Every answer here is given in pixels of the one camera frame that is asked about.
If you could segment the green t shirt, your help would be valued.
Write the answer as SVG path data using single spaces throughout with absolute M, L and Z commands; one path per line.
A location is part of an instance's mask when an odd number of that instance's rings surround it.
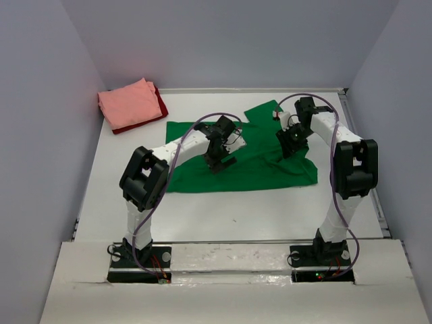
M 237 161 L 213 174 L 203 157 L 195 157 L 176 167 L 169 192 L 207 193 L 272 190 L 318 183 L 318 170 L 306 158 L 308 147 L 288 159 L 282 156 L 276 132 L 279 122 L 272 119 L 277 102 L 272 100 L 244 112 L 242 125 L 246 146 L 234 153 Z

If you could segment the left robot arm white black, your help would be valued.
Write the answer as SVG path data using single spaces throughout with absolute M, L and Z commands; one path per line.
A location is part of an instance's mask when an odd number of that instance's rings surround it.
M 151 257 L 151 218 L 175 169 L 201 156 L 212 173 L 219 173 L 236 162 L 230 155 L 246 146 L 241 125 L 232 121 L 234 115 L 216 115 L 219 119 L 214 124 L 206 124 L 202 117 L 179 138 L 157 148 L 140 146 L 132 153 L 119 187 L 128 210 L 120 255 L 133 266 L 145 269 Z

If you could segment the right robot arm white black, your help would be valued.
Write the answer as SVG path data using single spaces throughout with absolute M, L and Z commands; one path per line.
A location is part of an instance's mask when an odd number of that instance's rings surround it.
M 377 186 L 378 144 L 363 139 L 344 126 L 335 107 L 325 101 L 315 103 L 317 96 L 293 94 L 295 112 L 273 110 L 280 122 L 276 137 L 285 159 L 293 157 L 308 144 L 313 134 L 330 149 L 329 181 L 331 203 L 325 219 L 317 229 L 312 244 L 292 246 L 288 264 L 294 268 L 333 267 L 351 269 L 357 256 L 350 256 L 347 237 L 354 237 L 350 222 L 364 197 Z

